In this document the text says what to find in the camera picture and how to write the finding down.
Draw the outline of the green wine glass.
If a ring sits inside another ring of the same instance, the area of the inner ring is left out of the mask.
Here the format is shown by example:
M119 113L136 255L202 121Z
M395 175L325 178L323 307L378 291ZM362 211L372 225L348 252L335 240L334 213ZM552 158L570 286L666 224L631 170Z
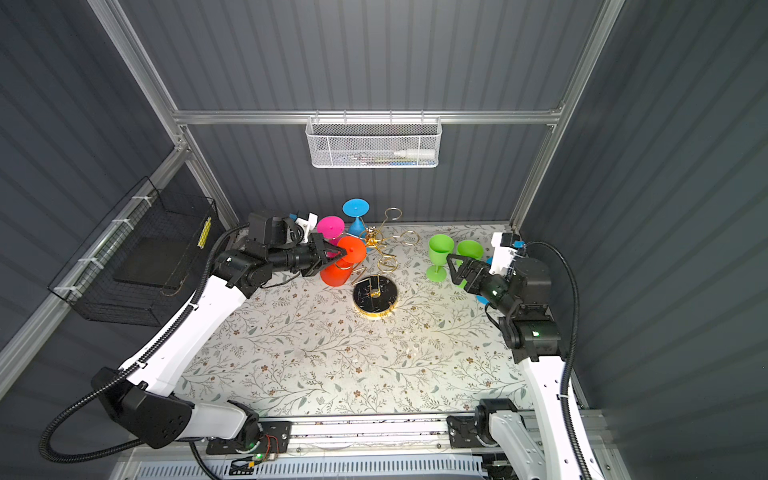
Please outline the green wine glass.
M428 243L428 254L431 265L426 270L427 278L435 283L443 282L447 273L444 266L447 263L447 256L454 252L454 240L445 234L437 234L430 238Z
M463 257L470 257L475 260L482 260L484 255L484 248L483 246L474 240L463 240L459 242L456 250L456 254ZM455 269L458 271L460 266L462 265L463 261L456 260L454 262ZM466 284L466 281L462 281L460 284L456 285L457 288L463 289L464 285Z

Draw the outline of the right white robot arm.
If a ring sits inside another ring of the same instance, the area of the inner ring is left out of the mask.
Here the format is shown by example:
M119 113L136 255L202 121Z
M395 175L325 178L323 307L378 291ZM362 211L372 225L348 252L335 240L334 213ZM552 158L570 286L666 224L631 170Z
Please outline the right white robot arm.
M499 311L494 323L528 385L540 435L530 435L510 402L483 400L475 410L478 439L499 446L520 479L603 478L570 385L572 363L549 313L547 266L520 258L500 274L456 254L448 255L447 265L454 284Z

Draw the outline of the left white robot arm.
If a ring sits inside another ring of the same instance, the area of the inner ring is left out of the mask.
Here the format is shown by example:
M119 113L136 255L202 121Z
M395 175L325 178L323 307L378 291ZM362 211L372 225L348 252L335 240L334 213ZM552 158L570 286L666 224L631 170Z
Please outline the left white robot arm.
M154 448L175 441L212 438L240 451L255 449L262 433L249 407L194 403L175 386L212 334L277 272L312 277L355 252L331 243L289 217L252 215L249 234L231 248L225 233L212 249L200 285L168 323L119 369L102 369L93 388L109 418Z

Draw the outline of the pink wine glass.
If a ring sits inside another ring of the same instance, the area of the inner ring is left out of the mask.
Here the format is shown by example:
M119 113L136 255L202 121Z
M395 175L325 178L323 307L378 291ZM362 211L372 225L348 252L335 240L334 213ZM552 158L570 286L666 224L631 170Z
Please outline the pink wine glass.
M344 234L345 223L342 218L337 216L327 216L322 218L316 226L316 231L323 235L324 239L337 246L339 240Z

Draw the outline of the red wine glass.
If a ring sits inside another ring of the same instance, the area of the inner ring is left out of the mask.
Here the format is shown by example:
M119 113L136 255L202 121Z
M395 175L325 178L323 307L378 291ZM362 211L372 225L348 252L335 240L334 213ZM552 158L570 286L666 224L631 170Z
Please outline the red wine glass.
M337 244L345 253L339 259L320 272L322 281L331 287L339 287L347 282L357 265L367 255L365 243L355 236L345 236Z

